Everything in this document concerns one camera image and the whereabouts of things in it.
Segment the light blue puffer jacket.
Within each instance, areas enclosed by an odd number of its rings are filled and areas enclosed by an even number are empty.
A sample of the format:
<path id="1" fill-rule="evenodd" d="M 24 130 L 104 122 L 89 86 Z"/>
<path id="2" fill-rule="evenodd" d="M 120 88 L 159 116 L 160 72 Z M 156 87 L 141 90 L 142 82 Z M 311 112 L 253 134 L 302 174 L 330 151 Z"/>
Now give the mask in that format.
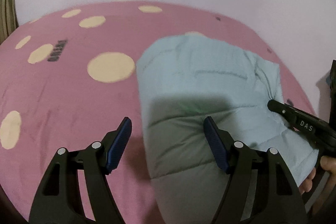
<path id="1" fill-rule="evenodd" d="M 278 64 L 220 40 L 179 35 L 157 40 L 137 62 L 143 143 L 166 223 L 210 223 L 227 186 L 203 132 L 212 117 L 252 149 L 279 150 L 301 184 L 318 150 L 268 110 L 283 101 Z"/>

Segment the striped olive curtain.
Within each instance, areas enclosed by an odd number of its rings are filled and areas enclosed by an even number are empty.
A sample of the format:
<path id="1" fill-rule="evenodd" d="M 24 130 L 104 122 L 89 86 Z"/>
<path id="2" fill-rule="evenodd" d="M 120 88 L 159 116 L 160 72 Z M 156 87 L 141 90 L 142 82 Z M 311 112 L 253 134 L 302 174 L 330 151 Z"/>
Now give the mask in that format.
<path id="1" fill-rule="evenodd" d="M 3 43 L 19 26 L 15 0 L 0 2 L 0 42 Z"/>

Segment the pink polka dot bedsheet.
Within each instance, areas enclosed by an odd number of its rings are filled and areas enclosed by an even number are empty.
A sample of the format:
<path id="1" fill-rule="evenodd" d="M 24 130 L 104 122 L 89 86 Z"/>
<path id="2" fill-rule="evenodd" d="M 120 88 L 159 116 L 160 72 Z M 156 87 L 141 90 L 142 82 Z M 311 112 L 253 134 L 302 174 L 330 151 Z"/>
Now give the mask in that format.
<path id="1" fill-rule="evenodd" d="M 228 16 L 166 3 L 111 2 L 54 12 L 1 45 L 1 186 L 24 217 L 54 153 L 133 131 L 108 183 L 127 223 L 166 223 L 143 143 L 137 62 L 157 40 L 220 40 L 280 67 L 283 102 L 313 108 L 290 70 L 252 29 Z"/>

